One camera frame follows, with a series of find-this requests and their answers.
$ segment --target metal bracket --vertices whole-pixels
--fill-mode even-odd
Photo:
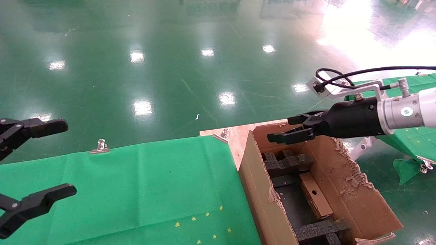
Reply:
[[[218,134],[214,133],[212,136],[214,138],[216,138],[216,139],[218,139],[218,140],[228,144],[228,139],[227,138],[228,138],[229,132],[230,132],[229,129],[223,129],[221,135],[218,135]]]
[[[108,145],[106,144],[105,139],[99,139],[97,142],[97,149],[89,151],[89,154],[98,154],[98,153],[105,153],[109,152],[110,148],[107,148]]]
[[[374,136],[364,137],[355,148],[348,152],[348,155],[353,161],[357,160],[368,148],[372,147],[376,140]]]
[[[421,163],[421,173],[426,174],[427,171],[430,169],[433,169],[432,164],[436,165],[436,162],[433,160],[430,160],[428,158],[422,157],[422,156],[416,156],[416,158],[418,158],[419,160],[423,161],[424,164]]]

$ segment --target plywood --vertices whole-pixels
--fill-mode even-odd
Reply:
[[[273,123],[287,123],[287,120],[281,119],[281,120],[246,124],[246,125],[227,128],[229,129],[227,139],[229,141],[230,150],[232,151],[233,159],[235,160],[236,169],[239,170],[239,166],[241,166],[241,160],[242,160],[242,156],[244,155],[245,145],[247,143],[247,136],[249,131],[254,130],[254,128],[257,126],[273,124]],[[220,135],[224,129],[226,128],[200,131],[200,136],[213,135],[214,133]]]

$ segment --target box flap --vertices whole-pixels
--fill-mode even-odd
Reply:
[[[262,243],[298,245],[251,131],[248,134],[239,175]]]
[[[285,132],[295,127],[282,124],[258,126],[253,135],[261,152],[287,148],[314,158],[310,173],[331,206],[334,217],[345,218],[354,237],[375,239],[402,228],[380,192],[350,159],[341,140],[318,136],[315,140],[290,146],[268,142],[268,133]]]

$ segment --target green epoxy floor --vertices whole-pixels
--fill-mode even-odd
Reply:
[[[2,163],[92,150],[100,138],[120,147],[326,109],[333,101],[317,104],[304,86],[318,68],[434,65],[434,5],[0,0],[0,116],[70,126]],[[358,162],[405,226],[390,244],[430,244],[435,174],[399,186],[392,161],[402,154],[377,144]]]

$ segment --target green cloth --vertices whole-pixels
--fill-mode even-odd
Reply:
[[[260,245],[229,146],[212,136],[0,165],[0,193],[18,200],[62,183],[77,194],[0,245]]]
[[[385,85],[397,82],[398,78],[383,79]],[[436,87],[436,74],[425,76],[410,76],[407,77],[409,83],[409,91],[418,93],[421,90]],[[399,88],[386,90],[389,97],[400,96]],[[363,93],[364,97],[373,96],[374,92]],[[409,155],[414,160],[398,159],[394,161],[394,168],[400,177],[400,184],[404,184],[413,176],[419,173],[420,163],[416,156],[422,156],[431,160],[436,160],[436,129],[433,128],[412,128],[412,129],[397,129],[392,136],[378,136],[388,145],[397,150]]]

